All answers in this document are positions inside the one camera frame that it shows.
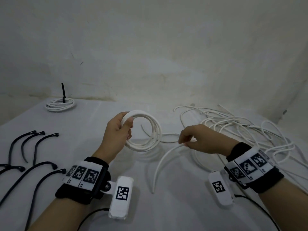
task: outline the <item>black and white square marker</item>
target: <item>black and white square marker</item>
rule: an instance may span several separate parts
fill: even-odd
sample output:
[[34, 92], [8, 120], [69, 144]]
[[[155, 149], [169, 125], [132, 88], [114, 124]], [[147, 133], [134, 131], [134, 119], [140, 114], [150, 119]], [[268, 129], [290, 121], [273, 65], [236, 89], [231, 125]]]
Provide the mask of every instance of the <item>black and white square marker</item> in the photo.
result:
[[212, 182], [212, 185], [213, 185], [213, 187], [214, 187], [216, 193], [226, 191], [225, 188], [224, 188], [224, 186], [221, 184], [221, 181]]
[[254, 163], [256, 163], [258, 167], [262, 167], [267, 164], [267, 161], [259, 153], [253, 155], [251, 159], [254, 161]]
[[119, 186], [116, 194], [116, 199], [127, 200], [129, 187]]
[[98, 178], [99, 172], [88, 169], [86, 174], [84, 175], [83, 181], [95, 184], [96, 179]]
[[236, 179], [241, 179], [245, 177], [243, 172], [238, 167], [230, 169], [230, 172], [235, 176]]
[[87, 169], [86, 167], [78, 166], [72, 178], [75, 178], [78, 180], [81, 179], [86, 169]]
[[74, 170], [75, 170], [76, 167], [77, 167], [77, 165], [73, 165], [73, 166], [71, 167], [71, 169], [68, 171], [68, 173], [66, 174], [66, 176], [67, 176], [67, 177], [70, 177], [71, 174], [74, 172]]
[[243, 163], [240, 163], [240, 167], [244, 172], [249, 175], [254, 171], [258, 170], [256, 166], [251, 162], [251, 160], [245, 160]]

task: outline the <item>wrist-mounted device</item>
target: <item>wrist-mounted device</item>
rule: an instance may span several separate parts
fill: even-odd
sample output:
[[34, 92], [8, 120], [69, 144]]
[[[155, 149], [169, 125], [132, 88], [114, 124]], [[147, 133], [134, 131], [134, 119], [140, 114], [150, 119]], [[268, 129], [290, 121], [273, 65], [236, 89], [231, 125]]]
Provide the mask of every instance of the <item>wrist-mounted device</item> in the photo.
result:
[[96, 157], [87, 157], [74, 164], [63, 178], [57, 190], [57, 198], [69, 198], [81, 204], [90, 204], [92, 199], [101, 199], [103, 194], [113, 195], [109, 217], [125, 219], [133, 189], [133, 178], [119, 176], [110, 181], [108, 164]]
[[230, 178], [243, 189], [250, 187], [256, 193], [267, 191], [284, 177], [260, 148], [251, 148], [246, 143], [238, 143], [227, 160], [225, 170]]

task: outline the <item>black wire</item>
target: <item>black wire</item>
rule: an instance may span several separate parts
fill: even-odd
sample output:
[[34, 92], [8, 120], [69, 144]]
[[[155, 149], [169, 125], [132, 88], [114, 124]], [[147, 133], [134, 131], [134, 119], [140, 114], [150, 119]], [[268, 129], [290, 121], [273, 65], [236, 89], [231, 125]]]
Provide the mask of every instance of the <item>black wire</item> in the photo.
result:
[[79, 225], [77, 231], [80, 229], [80, 227], [82, 226], [82, 224], [86, 221], [86, 219], [87, 219], [90, 215], [92, 215], [92, 214], [94, 214], [94, 213], [96, 213], [96, 212], [99, 212], [99, 211], [106, 211], [106, 212], [109, 212], [109, 208], [100, 208], [100, 209], [94, 210], [93, 212], [90, 212], [89, 214], [87, 214], [87, 216], [80, 222], [80, 225]]
[[12, 143], [11, 143], [11, 146], [10, 146], [10, 150], [9, 150], [9, 162], [7, 163], [8, 165], [11, 165], [11, 162], [12, 162], [12, 151], [13, 151], [13, 147], [14, 147], [14, 144], [20, 140], [22, 137], [25, 137], [27, 135], [33, 135], [33, 134], [36, 134], [36, 131], [30, 131], [28, 133], [25, 133], [21, 136], [19, 136], [18, 138], [16, 138]]
[[25, 158], [25, 151], [23, 150], [23, 147], [25, 146], [25, 143], [26, 143], [26, 142], [28, 142], [30, 139], [32, 139], [33, 137], [38, 136], [38, 135], [45, 135], [45, 132], [42, 131], [42, 132], [36, 133], [36, 134], [34, 134], [34, 135], [31, 135], [30, 137], [26, 138], [26, 139], [22, 142], [22, 144], [21, 144], [21, 155], [22, 155], [22, 157], [23, 157], [23, 160], [24, 160], [26, 163], [28, 163], [28, 161], [27, 161], [26, 158]]
[[53, 136], [58, 137], [58, 136], [59, 136], [59, 133], [54, 133], [54, 134], [52, 134], [52, 135], [47, 135], [47, 136], [41, 138], [41, 139], [36, 143], [35, 148], [34, 148], [33, 166], [36, 165], [36, 155], [37, 155], [37, 151], [38, 151], [38, 145], [39, 145], [40, 142], [42, 142], [43, 140], [45, 140], [45, 139], [47, 139], [47, 138], [49, 138], [49, 137], [53, 137]]
[[5, 194], [5, 196], [2, 198], [2, 200], [0, 201], [0, 207], [1, 205], [3, 204], [3, 202], [6, 200], [6, 198], [10, 195], [10, 193], [12, 192], [12, 190], [14, 190], [14, 188], [19, 184], [19, 182], [21, 182], [21, 180], [30, 172], [32, 171], [33, 169], [35, 169], [36, 167], [39, 167], [43, 164], [51, 164], [52, 166], [52, 169], [55, 170], [58, 168], [58, 166], [55, 164], [55, 163], [52, 163], [50, 161], [45, 161], [45, 162], [42, 162], [42, 163], [38, 163], [36, 164], [35, 166], [32, 166], [31, 168], [29, 168], [27, 171], [25, 171], [21, 177], [14, 183], [14, 185], [8, 190], [8, 192]]
[[42, 182], [48, 178], [49, 176], [53, 175], [53, 174], [57, 174], [57, 173], [62, 173], [65, 174], [66, 173], [66, 169], [60, 169], [60, 170], [56, 170], [53, 172], [50, 172], [49, 174], [45, 175], [36, 185], [34, 193], [33, 193], [33, 197], [32, 197], [32, 202], [31, 202], [31, 207], [30, 207], [30, 211], [29, 211], [29, 215], [28, 215], [28, 219], [27, 219], [27, 223], [25, 226], [25, 231], [28, 230], [30, 223], [31, 223], [31, 218], [32, 218], [32, 213], [33, 213], [33, 209], [34, 209], [34, 203], [35, 203], [35, 198], [36, 198], [36, 193], [38, 191], [39, 186], [42, 184]]
[[234, 195], [236, 198], [245, 198], [248, 199], [250, 202], [252, 202], [254, 205], [256, 205], [258, 208], [260, 208], [270, 219], [271, 221], [274, 223], [274, 225], [276, 226], [277, 230], [280, 231], [278, 225], [276, 224], [276, 222], [274, 221], [274, 219], [271, 217], [271, 215], [263, 208], [261, 207], [257, 202], [253, 201], [251, 198], [248, 198], [247, 196], [244, 195]]
[[0, 171], [0, 175], [3, 174], [3, 173], [6, 172], [6, 171], [11, 170], [11, 169], [18, 169], [18, 170], [21, 171], [21, 172], [23, 172], [23, 171], [26, 170], [26, 168], [25, 168], [25, 167], [22, 167], [22, 166], [8, 166], [8, 167], [6, 167], [5, 169], [3, 169], [3, 170]]

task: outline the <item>tabletop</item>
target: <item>tabletop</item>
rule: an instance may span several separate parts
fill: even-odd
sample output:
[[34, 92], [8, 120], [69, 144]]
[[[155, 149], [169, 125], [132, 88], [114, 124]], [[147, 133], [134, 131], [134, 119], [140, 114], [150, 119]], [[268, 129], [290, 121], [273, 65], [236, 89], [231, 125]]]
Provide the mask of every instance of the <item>tabletop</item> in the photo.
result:
[[[67, 111], [52, 113], [44, 109], [47, 99], [17, 116], [0, 127], [0, 163], [6, 163], [11, 142], [18, 136], [36, 130], [46, 134], [58, 132], [58, 137], [48, 138], [39, 145], [37, 163], [51, 161], [58, 169], [69, 169], [77, 160], [90, 156], [100, 145], [107, 122], [117, 113], [130, 110], [144, 110], [154, 116], [161, 124], [163, 132], [180, 133], [183, 126], [179, 119], [180, 110], [157, 110], [155, 105], [146, 103], [104, 102], [77, 99], [77, 105]], [[238, 111], [250, 119], [261, 121], [263, 117], [250, 111]], [[187, 112], [187, 125], [198, 124], [197, 112]], [[150, 131], [146, 119], [137, 118], [132, 129], [132, 140], [141, 141], [148, 137], [141, 124]], [[29, 163], [21, 157], [19, 140], [13, 149], [12, 165], [31, 167], [34, 146], [40, 139], [36, 136], [25, 145], [25, 155]], [[306, 143], [298, 140], [301, 150], [306, 154]], [[208, 172], [196, 166], [191, 158], [191, 150], [186, 147], [176, 149], [164, 161], [157, 178], [156, 191], [152, 194], [152, 181], [156, 166], [162, 155], [177, 143], [159, 143], [153, 150], [140, 153], [127, 147], [110, 164], [112, 181], [120, 175], [132, 177], [132, 191], [129, 213], [126, 220], [108, 217], [106, 212], [91, 216], [81, 230], [276, 230], [271, 220], [257, 207], [241, 198], [235, 198], [234, 205], [223, 208], [218, 205], [208, 185]], [[204, 155], [213, 167], [222, 169], [223, 165], [215, 157]], [[0, 227], [2, 230], [24, 230], [33, 192], [38, 181], [51, 172], [50, 165], [43, 165], [31, 171], [13, 190], [0, 207]], [[0, 197], [3, 197], [14, 182], [21, 176], [18, 170], [10, 170], [0, 176]], [[63, 175], [52, 175], [42, 183], [38, 190], [32, 222], [55, 198]], [[247, 192], [260, 204], [257, 195]], [[111, 196], [105, 195], [100, 201], [94, 200], [88, 212], [109, 207]]]

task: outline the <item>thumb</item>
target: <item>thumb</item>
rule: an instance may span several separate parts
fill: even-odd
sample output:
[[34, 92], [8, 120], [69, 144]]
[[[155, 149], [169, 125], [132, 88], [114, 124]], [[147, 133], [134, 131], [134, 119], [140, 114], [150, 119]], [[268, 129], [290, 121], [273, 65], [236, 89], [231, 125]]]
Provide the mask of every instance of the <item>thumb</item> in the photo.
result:
[[198, 143], [197, 142], [190, 141], [190, 142], [184, 143], [184, 145], [186, 147], [189, 147], [190, 149], [194, 149], [194, 150], [198, 149]]
[[120, 131], [127, 134], [129, 129], [132, 127], [133, 120], [134, 120], [133, 117], [129, 117], [122, 125]]

